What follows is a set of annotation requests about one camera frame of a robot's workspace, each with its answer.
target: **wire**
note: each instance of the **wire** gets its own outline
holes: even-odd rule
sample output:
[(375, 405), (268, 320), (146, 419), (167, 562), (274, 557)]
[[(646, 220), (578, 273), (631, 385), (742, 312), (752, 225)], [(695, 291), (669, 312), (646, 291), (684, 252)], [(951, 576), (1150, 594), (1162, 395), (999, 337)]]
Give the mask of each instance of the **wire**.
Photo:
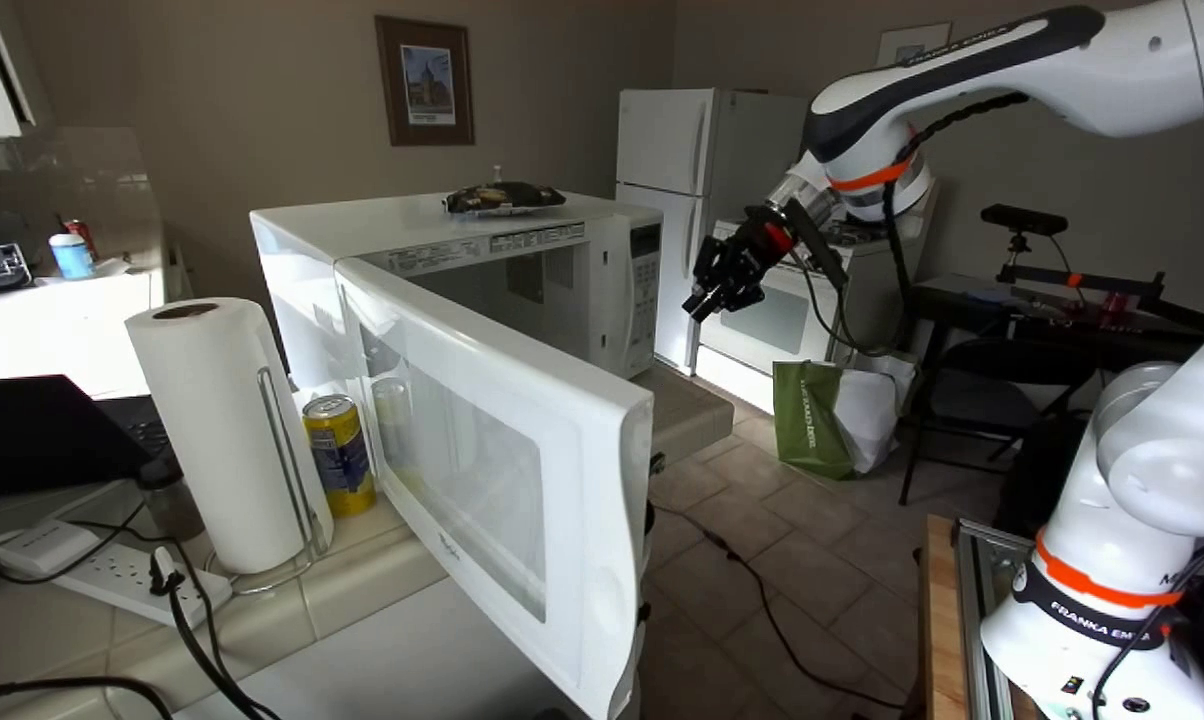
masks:
[(14, 576), (0, 562), (0, 579), (4, 582), (53, 582), (60, 576), (67, 576), (72, 568), (88, 562), (95, 553), (103, 553), (121, 531), (129, 531), (129, 524), (136, 521), (136, 512), (144, 512), (146, 499), (138, 499), (121, 524), (107, 524), (107, 534), (100, 534), (83, 557), (77, 557), (67, 568), (48, 573), (48, 576)]
[[(990, 95), (990, 99), (980, 99), (980, 104), (969, 104), (969, 106), (956, 106), (940, 119), (930, 119), (922, 133), (914, 133), (893, 165), (902, 165), (918, 152), (918, 144), (928, 144), (935, 133), (969, 119), (969, 116), (980, 116), (980, 112), (994, 112), (994, 106), (1013, 106), (1013, 104), (1027, 104), (1025, 90), (1007, 90), (1007, 95)], [(889, 256), (893, 256), (893, 274), (894, 274), (894, 286), (902, 291), (902, 329), (914, 320), (914, 306), (910, 306), (910, 274), (909, 274), (909, 259), (902, 259), (902, 238), (894, 230), (894, 206), (893, 206), (893, 191), (894, 191), (894, 178), (884, 183), (884, 235), (889, 235)]]
[(853, 349), (853, 352), (860, 352), (860, 356), (871, 356), (871, 349), (857, 342), (857, 337), (849, 330), (849, 315), (840, 315), (840, 330), (845, 330), (845, 337), (827, 325), (827, 315), (823, 315), (823, 306), (819, 306), (819, 301), (817, 301), (817, 286), (812, 286), (812, 269), (804, 262), (804, 256), (791, 252), (791, 262), (797, 262), (798, 274), (804, 274), (808, 306), (812, 306), (817, 325), (819, 325), (834, 342), (845, 342), (845, 349)]
[(1064, 242), (1055, 235), (1046, 235), (1046, 242), (1050, 242), (1055, 259), (1064, 262), (1064, 273), (1072, 274), (1072, 256), (1064, 252)]
[(132, 677), (48, 677), (48, 680), (28, 680), (28, 683), (0, 683), (0, 697), (54, 693), (54, 689), (122, 689), (122, 693), (146, 700), (159, 720), (171, 720), (159, 693), (144, 680), (132, 680)]
[[(122, 531), (122, 534), (132, 534), (132, 540), (138, 540), (138, 543), (171, 543), (177, 557), (180, 557), (180, 562), (184, 562), (188, 573), (171, 573), (171, 576), (159, 579), (154, 568), (151, 568), (151, 587), (154, 587), (154, 593), (167, 593), (167, 608), (171, 608), (171, 625), (180, 627), (180, 638), (188, 643), (188, 653), (193, 653), (193, 658), (200, 662), (200, 672), (204, 672), (204, 677), (208, 677), (234, 708), (246, 705), (246, 708), (241, 708), (242, 715), (268, 715), (268, 720), (274, 720), (274, 711), (271, 711), (268, 705), (250, 700), (250, 697), (234, 683), (234, 677), (231, 677), (231, 667), (229, 667), (229, 658), (223, 658), (223, 638), (218, 638), (218, 632), (216, 632), (216, 608), (212, 608), (212, 598), (208, 598), (200, 576), (193, 573), (195, 562), (193, 562), (188, 546), (184, 546), (177, 534), (146, 534), (146, 531), (136, 531), (136, 526), (95, 524), (95, 521), (77, 521), (77, 524)], [(184, 608), (180, 608), (180, 594), (177, 594), (177, 582), (184, 582), (184, 579), (193, 579), (193, 587), (195, 587), (195, 594), (200, 594), (200, 602), (204, 602), (208, 654), (204, 654), (195, 632), (188, 627)]]
[(208, 654), (184, 617), (184, 602), (177, 594), (177, 587), (184, 582), (188, 576), (184, 573), (167, 573), (165, 579), (154, 576), (154, 594), (165, 593), (167, 594), (167, 608), (171, 608), (171, 625), (177, 625), (177, 636), (188, 643), (193, 658), (200, 662), (200, 672), (246, 715), (246, 720), (279, 720), (268, 705), (250, 700), (223, 667), (218, 667), (218, 654)]
[(754, 568), (752, 568), (723, 534), (714, 534), (711, 526), (704, 526), (695, 516), (677, 512), (677, 507), (661, 507), (661, 502), (657, 502), (657, 512), (669, 512), (669, 516), (689, 521), (695, 531), (704, 531), (708, 543), (714, 543), (732, 562), (739, 562), (739, 568), (754, 579), (754, 587), (758, 587), (758, 608), (764, 608), (764, 617), (769, 617), (769, 625), (773, 625), (773, 636), (785, 643), (786, 658), (797, 662), (797, 672), (798, 672), (804, 680), (812, 680), (812, 683), (819, 683), (819, 689), (830, 689), (830, 693), (840, 693), (840, 697), (864, 700), (864, 705), (909, 708), (909, 705), (880, 700), (880, 697), (857, 693), (857, 689), (849, 689), (849, 683), (834, 683), (834, 680), (812, 672), (812, 667), (798, 658), (798, 653), (791, 648), (785, 625), (775, 618), (764, 576), (758, 576), (758, 573), (754, 573)]
[[(1173, 593), (1179, 593), (1179, 587), (1196, 576), (1200, 562), (1204, 562), (1204, 543), (1192, 553), (1192, 558), (1189, 558), (1189, 568), (1176, 576)], [(1134, 636), (1143, 636), (1146, 627), (1156, 627), (1160, 617), (1162, 617), (1162, 608), (1150, 608), (1150, 611), (1143, 617), (1143, 625), (1139, 625)], [(1090, 720), (1102, 715), (1102, 711), (1099, 711), (1102, 689), (1106, 689), (1106, 680), (1116, 677), (1116, 667), (1122, 662), (1127, 653), (1131, 653), (1131, 638), (1120, 643), (1120, 653), (1106, 658), (1106, 667), (1102, 667), (1099, 680), (1090, 683), (1090, 697), (1088, 697), (1088, 715), (1090, 715)]]

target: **electrical outlet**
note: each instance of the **electrical outlet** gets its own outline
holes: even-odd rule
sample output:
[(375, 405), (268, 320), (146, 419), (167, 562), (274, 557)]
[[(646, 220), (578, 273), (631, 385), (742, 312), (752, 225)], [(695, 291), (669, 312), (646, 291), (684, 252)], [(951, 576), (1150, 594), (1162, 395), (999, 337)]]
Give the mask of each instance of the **electrical outlet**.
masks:
[[(195, 573), (195, 576), (200, 576), (204, 594), (208, 594), (212, 608), (218, 608), (231, 594), (229, 576), (216, 576), (216, 573)], [(144, 618), (171, 625), (167, 594), (151, 593), (151, 553), (138, 553), (138, 546), (129, 546), (129, 543), (107, 543), (107, 546), (100, 546), (95, 557), (88, 557), (80, 568), (72, 568), (67, 576), (60, 576), (53, 582), (60, 582), (67, 593), (80, 593), (80, 594), (93, 594), (100, 602), (136, 611)], [(177, 598), (180, 598), (193, 627), (204, 625), (208, 611), (204, 611), (193, 579), (184, 579), (177, 587)]]

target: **open microwave door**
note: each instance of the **open microwave door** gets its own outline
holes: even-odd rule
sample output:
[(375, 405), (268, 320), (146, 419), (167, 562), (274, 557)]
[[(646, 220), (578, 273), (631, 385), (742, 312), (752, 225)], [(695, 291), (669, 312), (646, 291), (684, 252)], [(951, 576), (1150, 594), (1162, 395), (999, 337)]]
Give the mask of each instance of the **open microwave door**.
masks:
[(372, 262), (339, 262), (372, 472), (485, 617), (586, 715), (639, 653), (650, 395)]

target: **small object on microwave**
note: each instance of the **small object on microwave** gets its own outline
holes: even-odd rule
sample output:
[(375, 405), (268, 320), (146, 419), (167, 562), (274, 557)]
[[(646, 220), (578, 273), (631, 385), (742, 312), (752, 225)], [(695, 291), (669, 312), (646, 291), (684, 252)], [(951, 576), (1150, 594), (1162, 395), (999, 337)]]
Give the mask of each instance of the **small object on microwave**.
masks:
[(444, 199), (444, 206), (457, 217), (525, 217), (554, 202), (563, 202), (554, 187), (525, 178), (473, 183)]

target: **white refrigerator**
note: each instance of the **white refrigerator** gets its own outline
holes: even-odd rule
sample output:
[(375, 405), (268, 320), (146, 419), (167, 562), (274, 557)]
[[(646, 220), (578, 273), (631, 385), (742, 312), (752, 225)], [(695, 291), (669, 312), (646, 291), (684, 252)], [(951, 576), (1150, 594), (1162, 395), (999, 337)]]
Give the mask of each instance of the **white refrigerator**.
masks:
[(804, 99), (732, 86), (619, 90), (617, 199), (662, 217), (657, 356), (695, 370), (695, 325), (681, 306), (714, 220), (742, 220), (798, 154)]

